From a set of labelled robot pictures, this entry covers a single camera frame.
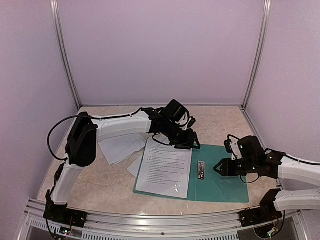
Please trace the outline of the green file folder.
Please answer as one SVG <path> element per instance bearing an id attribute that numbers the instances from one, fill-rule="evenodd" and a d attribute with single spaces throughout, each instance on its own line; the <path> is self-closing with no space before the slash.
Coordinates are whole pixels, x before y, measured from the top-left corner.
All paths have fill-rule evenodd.
<path id="1" fill-rule="evenodd" d="M 213 167 L 224 158 L 228 158 L 224 147 L 216 145 L 202 145 L 201 149 L 192 150 L 189 186 L 187 198 L 174 198 L 151 193 L 135 194 L 154 196 L 168 199 L 179 199 L 194 202 L 217 203 L 249 203 L 249 191 L 245 183 L 239 177 L 222 177 L 213 170 Z M 198 179 L 198 162 L 205 162 L 204 180 Z"/>

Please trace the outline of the white Chinese agreement sheet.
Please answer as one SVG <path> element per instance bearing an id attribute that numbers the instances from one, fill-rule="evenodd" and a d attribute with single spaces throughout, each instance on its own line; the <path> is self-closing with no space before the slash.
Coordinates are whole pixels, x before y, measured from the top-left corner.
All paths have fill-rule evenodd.
<path id="1" fill-rule="evenodd" d="M 192 151 L 176 149 L 149 138 L 134 191 L 171 198 L 188 197 Z"/>

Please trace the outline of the white printed top sheet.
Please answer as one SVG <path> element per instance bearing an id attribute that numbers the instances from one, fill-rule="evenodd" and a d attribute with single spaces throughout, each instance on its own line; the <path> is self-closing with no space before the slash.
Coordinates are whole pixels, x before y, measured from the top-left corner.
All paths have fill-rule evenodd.
<path id="1" fill-rule="evenodd" d="M 135 178 L 138 176 L 142 159 L 143 156 L 141 155 L 127 168 L 127 172 Z"/>

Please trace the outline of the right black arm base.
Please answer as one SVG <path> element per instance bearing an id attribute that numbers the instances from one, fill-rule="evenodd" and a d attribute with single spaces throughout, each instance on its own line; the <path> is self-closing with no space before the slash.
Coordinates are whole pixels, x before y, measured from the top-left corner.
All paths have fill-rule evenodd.
<path id="1" fill-rule="evenodd" d="M 283 214 L 276 210 L 274 201 L 280 189 L 271 189 L 262 198 L 259 207 L 246 208 L 238 213 L 242 227 L 248 227 L 280 219 Z"/>

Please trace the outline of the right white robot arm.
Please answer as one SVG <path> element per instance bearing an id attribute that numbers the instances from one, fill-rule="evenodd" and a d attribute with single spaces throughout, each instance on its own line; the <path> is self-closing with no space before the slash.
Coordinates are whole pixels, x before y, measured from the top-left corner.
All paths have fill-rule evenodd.
<path id="1" fill-rule="evenodd" d="M 237 139 L 236 143 L 228 135 L 224 142 L 231 158 L 221 159 L 214 171 L 223 177 L 244 177 L 257 174 L 281 180 L 284 183 L 297 182 L 299 188 L 275 188 L 269 190 L 256 210 L 256 218 L 266 222 L 275 213 L 287 210 L 318 210 L 320 208 L 320 164 L 297 158 L 285 152 L 264 149 L 256 136 L 249 135 Z"/>

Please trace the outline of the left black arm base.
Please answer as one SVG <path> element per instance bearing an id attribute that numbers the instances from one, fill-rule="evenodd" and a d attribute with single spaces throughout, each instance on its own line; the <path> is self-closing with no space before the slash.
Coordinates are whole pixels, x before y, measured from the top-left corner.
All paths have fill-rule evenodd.
<path id="1" fill-rule="evenodd" d="M 43 218 L 48 221 L 68 225 L 71 227 L 84 228 L 88 213 L 81 210 L 68 208 L 68 204 L 55 204 L 51 198 L 51 191 L 45 195 L 46 204 Z"/>

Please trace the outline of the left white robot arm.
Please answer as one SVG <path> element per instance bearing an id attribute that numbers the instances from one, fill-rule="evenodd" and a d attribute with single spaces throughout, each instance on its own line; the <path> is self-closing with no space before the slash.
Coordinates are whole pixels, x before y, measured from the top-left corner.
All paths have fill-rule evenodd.
<path id="1" fill-rule="evenodd" d="M 152 134 L 167 137 L 169 146 L 176 149 L 200 149 L 197 133 L 192 129 L 195 118 L 175 99 L 165 107 L 141 107 L 133 113 L 92 116 L 83 111 L 64 118 L 56 123 L 47 138 L 62 123 L 73 120 L 67 137 L 65 156 L 58 157 L 53 150 L 51 155 L 61 161 L 52 189 L 46 193 L 46 203 L 50 214 L 63 223 L 70 218 L 67 208 L 71 190 L 84 168 L 96 160 L 97 143 L 114 137 L 133 134 Z"/>

